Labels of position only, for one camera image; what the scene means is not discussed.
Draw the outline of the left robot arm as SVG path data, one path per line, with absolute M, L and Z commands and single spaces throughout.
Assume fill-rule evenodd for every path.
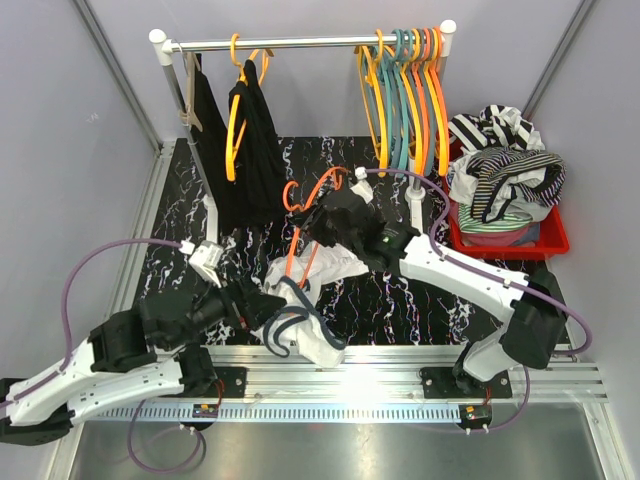
M 257 330 L 285 304 L 244 281 L 150 295 L 94 328 L 58 364 L 29 379 L 2 379 L 1 441 L 39 446 L 133 402 L 219 393 L 207 332 L 220 323 Z

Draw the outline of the orange hanger with white top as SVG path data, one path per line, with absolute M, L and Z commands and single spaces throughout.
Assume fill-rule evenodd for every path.
M 289 191 L 298 187 L 299 184 L 295 180 L 290 180 L 284 187 L 282 191 L 282 202 L 285 207 L 285 210 L 289 213 L 303 213 L 306 212 L 316 200 L 316 197 L 319 195 L 321 188 L 326 184 L 327 181 L 331 180 L 333 182 L 333 188 L 335 190 L 339 190 L 343 184 L 343 179 L 345 175 L 349 172 L 349 170 L 342 166 L 331 167 L 329 168 L 316 182 L 315 186 L 311 190 L 311 193 L 308 195 L 306 201 L 303 204 L 295 204 L 292 205 L 289 203 Z M 293 237 L 289 246 L 289 251 L 286 256 L 286 264 L 285 264 L 285 275 L 290 276 L 293 267 L 293 260 L 295 257 L 295 253 L 297 250 L 297 245 L 300 239 L 300 228 L 296 227 L 294 229 Z

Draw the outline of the black white striped tank top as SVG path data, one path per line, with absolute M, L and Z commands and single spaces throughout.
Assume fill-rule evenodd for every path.
M 478 115 L 457 114 L 449 120 L 448 127 L 465 154 L 491 147 L 518 151 L 546 149 L 540 132 L 515 107 L 491 104 Z

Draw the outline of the white tank top navy trim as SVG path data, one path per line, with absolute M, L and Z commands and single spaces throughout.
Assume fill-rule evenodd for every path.
M 335 368 L 344 360 L 346 343 L 330 331 L 316 304 L 324 286 L 363 275 L 369 268 L 341 245 L 324 247 L 316 242 L 293 258 L 290 271 L 286 266 L 285 257 L 271 262 L 264 281 L 264 291 L 286 304 L 254 335 L 277 357 L 289 357 L 294 344 L 316 366 Z

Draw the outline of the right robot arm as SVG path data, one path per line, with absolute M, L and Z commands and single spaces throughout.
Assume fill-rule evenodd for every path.
M 453 385 L 461 395 L 477 396 L 512 367 L 548 366 L 566 324 L 551 273 L 498 271 L 439 245 L 407 223 L 385 220 L 346 188 L 321 195 L 308 208 L 294 208 L 292 220 L 325 247 L 341 245 L 374 271 L 447 290 L 500 322 L 500 328 L 465 347 L 454 364 Z

